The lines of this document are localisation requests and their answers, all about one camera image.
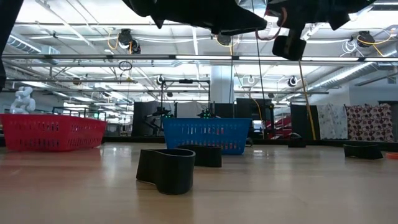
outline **white robot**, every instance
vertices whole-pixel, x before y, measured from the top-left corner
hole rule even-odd
[[[30,98],[30,94],[33,92],[31,87],[19,87],[15,93],[16,99],[10,107],[12,114],[29,114],[29,112],[36,109],[36,102]]]

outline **laundry basket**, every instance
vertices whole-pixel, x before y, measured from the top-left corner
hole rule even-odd
[[[244,152],[251,119],[163,118],[168,149],[183,144],[219,146],[223,154]]]
[[[64,115],[0,114],[6,147],[15,151],[71,151],[101,144],[106,122]]]

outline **blue basket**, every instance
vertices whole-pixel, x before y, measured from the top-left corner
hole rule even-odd
[[[166,145],[220,146],[223,154],[244,152],[251,119],[246,118],[162,118]]]

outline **floral fabric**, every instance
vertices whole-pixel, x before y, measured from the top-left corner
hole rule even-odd
[[[390,105],[347,106],[346,111],[349,140],[394,141]]]
[[[321,139],[347,139],[347,114],[344,106],[317,106]]]

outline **red basket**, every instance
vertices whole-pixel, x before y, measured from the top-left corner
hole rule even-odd
[[[71,151],[101,144],[106,122],[64,115],[0,114],[6,147],[15,151]]]

